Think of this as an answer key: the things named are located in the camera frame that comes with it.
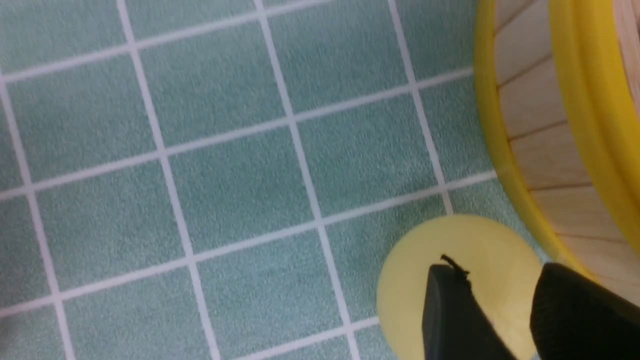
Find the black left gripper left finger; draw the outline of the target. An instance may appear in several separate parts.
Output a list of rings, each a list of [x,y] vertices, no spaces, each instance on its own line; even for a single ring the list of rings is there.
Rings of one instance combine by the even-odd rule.
[[[426,360],[514,360],[473,294],[469,271],[453,258],[430,265],[422,313]]]

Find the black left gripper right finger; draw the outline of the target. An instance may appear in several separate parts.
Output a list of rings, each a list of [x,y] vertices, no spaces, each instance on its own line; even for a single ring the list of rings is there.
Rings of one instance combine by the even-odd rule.
[[[560,263],[542,267],[530,330],[542,360],[640,357],[640,308]]]

